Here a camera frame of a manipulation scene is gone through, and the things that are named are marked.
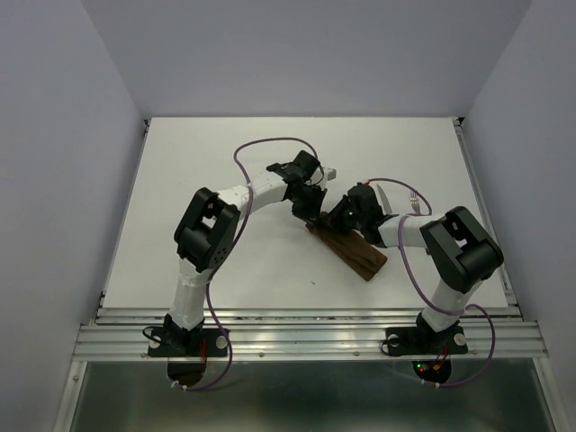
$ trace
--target wall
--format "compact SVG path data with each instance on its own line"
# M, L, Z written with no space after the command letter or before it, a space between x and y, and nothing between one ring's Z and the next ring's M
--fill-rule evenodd
M574 23L573 0L536 0L464 130L518 300L576 415Z
M464 115L529 0L83 0L156 115Z
M77 0L0 5L0 428L51 430L142 130Z

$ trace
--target white table surface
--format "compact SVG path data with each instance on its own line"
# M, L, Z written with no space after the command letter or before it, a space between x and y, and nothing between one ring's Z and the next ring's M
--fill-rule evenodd
M168 309L178 276L176 225L194 193L243 183L232 161L249 140L294 136L334 167L324 210L356 182L374 176L417 187L435 212L464 205L481 218L451 119L402 118L155 118L122 227L103 307ZM276 142L240 153L256 175L274 162L292 160L302 148ZM408 191L383 184L394 212L410 212ZM423 302L406 275L397 249L369 283L315 239L282 202L254 213L242 240L212 284L217 308L323 309L419 308ZM425 293L438 275L421 249L408 257ZM500 277L486 281L472 300L506 307Z

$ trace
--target white table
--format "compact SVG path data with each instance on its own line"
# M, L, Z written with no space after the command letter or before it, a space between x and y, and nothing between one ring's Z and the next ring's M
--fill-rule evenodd
M481 213L452 120L401 118L155 118L153 119L124 221L101 314L114 309L167 310L178 275L177 223L194 193L243 183L232 152L249 140L294 136L337 170L328 184L329 210L352 185L387 176L417 187L435 212L464 205ZM240 153L249 173L292 160L302 147L266 143ZM394 212L410 212L408 191L383 184ZM410 309L415 293L399 251L382 251L388 263L369 283L343 264L291 215L283 202L253 214L234 253L212 285L217 308L230 309ZM426 294L437 272L423 250L409 250ZM491 308L506 307L495 274L472 297Z

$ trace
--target fork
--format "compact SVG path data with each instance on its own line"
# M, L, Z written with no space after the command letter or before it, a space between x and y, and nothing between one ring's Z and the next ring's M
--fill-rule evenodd
M416 214L422 214L420 211L420 199L414 191L410 191L410 205Z

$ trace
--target folded brown cloth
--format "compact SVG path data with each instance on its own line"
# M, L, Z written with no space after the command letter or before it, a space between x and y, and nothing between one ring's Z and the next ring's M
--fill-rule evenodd
M388 261L386 255L372 247L355 231L350 231L348 234L339 234L311 223L307 223L306 228L332 249L365 281L371 280Z

